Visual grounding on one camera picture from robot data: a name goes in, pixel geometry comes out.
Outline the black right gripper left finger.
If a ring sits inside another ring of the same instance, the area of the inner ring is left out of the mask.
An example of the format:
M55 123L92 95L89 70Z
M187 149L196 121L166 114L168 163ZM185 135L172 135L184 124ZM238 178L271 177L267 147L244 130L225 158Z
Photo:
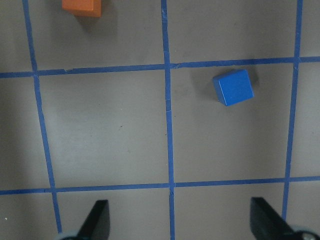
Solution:
M108 200L97 200L76 237L80 240L108 240L110 210Z

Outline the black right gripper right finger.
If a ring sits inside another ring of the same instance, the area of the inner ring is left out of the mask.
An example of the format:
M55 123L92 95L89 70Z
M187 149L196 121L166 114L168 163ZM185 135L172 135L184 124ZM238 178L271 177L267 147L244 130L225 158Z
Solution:
M294 236L294 230L263 197L251 198L249 225L256 240L288 240Z

